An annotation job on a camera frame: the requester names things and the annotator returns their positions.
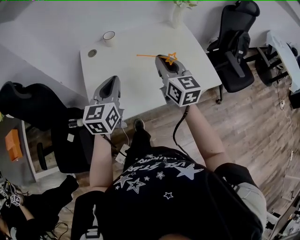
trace white cup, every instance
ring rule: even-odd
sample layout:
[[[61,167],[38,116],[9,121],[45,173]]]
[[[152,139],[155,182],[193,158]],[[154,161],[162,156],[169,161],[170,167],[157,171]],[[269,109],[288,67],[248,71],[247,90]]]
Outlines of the white cup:
[[[105,41],[106,46],[112,47],[115,45],[116,38],[114,37],[116,34],[113,31],[106,32],[103,35],[103,40]]]

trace white table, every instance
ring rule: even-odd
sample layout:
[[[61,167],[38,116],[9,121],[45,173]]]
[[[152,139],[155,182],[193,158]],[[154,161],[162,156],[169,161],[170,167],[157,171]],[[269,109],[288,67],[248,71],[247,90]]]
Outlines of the white table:
[[[267,33],[267,45],[274,47],[287,70],[292,86],[290,90],[295,92],[300,89],[300,68],[288,44],[282,40],[274,31]]]
[[[116,33],[115,38],[113,47],[99,41],[82,49],[80,54],[89,100],[103,81],[113,75],[120,78],[120,108],[125,109],[123,119],[166,104],[155,58],[137,57],[137,54],[176,52],[178,60],[204,90],[221,85],[213,65],[185,25],[173,29],[169,22],[161,22]],[[90,58],[88,52],[92,49],[96,49],[97,54]]]

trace orange star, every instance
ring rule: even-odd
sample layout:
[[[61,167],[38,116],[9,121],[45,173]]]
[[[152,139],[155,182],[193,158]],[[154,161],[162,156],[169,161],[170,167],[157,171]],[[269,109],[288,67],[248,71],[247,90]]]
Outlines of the orange star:
[[[174,61],[176,61],[177,60],[177,57],[176,57],[176,53],[174,52],[173,54],[168,54],[168,58],[165,60],[166,62],[169,62],[170,63],[170,65],[172,65],[173,64],[173,62]]]

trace black cable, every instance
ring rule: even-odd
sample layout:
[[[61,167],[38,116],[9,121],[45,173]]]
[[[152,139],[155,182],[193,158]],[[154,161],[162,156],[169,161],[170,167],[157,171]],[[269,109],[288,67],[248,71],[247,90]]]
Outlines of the black cable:
[[[189,106],[186,107],[186,109],[185,109],[185,111],[184,111],[184,113],[182,115],[182,118],[179,120],[179,122],[177,123],[177,125],[176,125],[176,127],[174,129],[173,140],[174,140],[176,146],[178,146],[191,159],[191,157],[189,156],[189,154],[177,143],[176,138],[175,138],[176,131],[177,131],[179,125],[182,123],[182,121],[186,118],[186,116],[188,114],[188,110],[189,110]]]
[[[118,148],[116,147],[116,145],[114,145],[113,142],[112,142],[106,135],[104,135],[103,138],[104,138],[105,140],[107,140],[107,141],[111,144],[111,146],[112,146],[113,148],[115,148],[116,150],[118,150]],[[120,154],[123,155],[124,157],[127,157],[127,156],[124,155],[121,151],[118,151],[118,153],[120,153]]]
[[[187,116],[187,114],[188,114],[188,110],[189,110],[189,106],[187,106],[186,107],[186,109],[185,109],[185,111],[184,111],[184,113],[183,113],[183,115],[182,115],[182,118],[179,120],[179,122],[177,123],[177,125],[176,125],[176,127],[175,127],[175,129],[174,129],[174,132],[173,132],[173,140],[174,140],[174,142],[175,142],[175,144],[176,144],[176,146],[178,146],[187,156],[188,156],[188,158],[190,158],[191,160],[192,160],[192,158],[189,156],[189,154],[177,143],[177,141],[176,141],[176,138],[175,138],[175,135],[176,135],[176,132],[177,132],[177,129],[178,129],[178,127],[179,127],[179,125],[183,122],[183,120],[186,118],[186,116]],[[117,147],[116,147],[116,145],[114,145],[113,144],[113,142],[108,138],[108,137],[106,137],[105,135],[104,135],[104,138],[115,148],[115,149],[118,149]]]
[[[64,207],[64,208],[68,209],[74,215],[74,213],[69,208],[67,208],[67,207]]]
[[[119,153],[120,153],[121,155],[123,155],[124,157],[127,157],[127,155],[123,154],[121,151],[119,151]]]
[[[69,230],[69,226],[68,226],[66,223],[63,223],[63,222],[58,223],[58,224],[55,226],[54,230],[55,230],[59,225],[61,225],[61,224],[64,224],[65,226],[67,226],[67,230],[62,234],[62,235],[64,235],[64,234]]]

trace hand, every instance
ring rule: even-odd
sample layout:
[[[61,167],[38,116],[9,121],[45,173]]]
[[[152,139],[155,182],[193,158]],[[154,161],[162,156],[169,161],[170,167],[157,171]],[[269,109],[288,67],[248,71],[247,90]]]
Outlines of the hand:
[[[23,205],[24,204],[24,195],[18,194],[18,197],[20,198],[20,204]]]

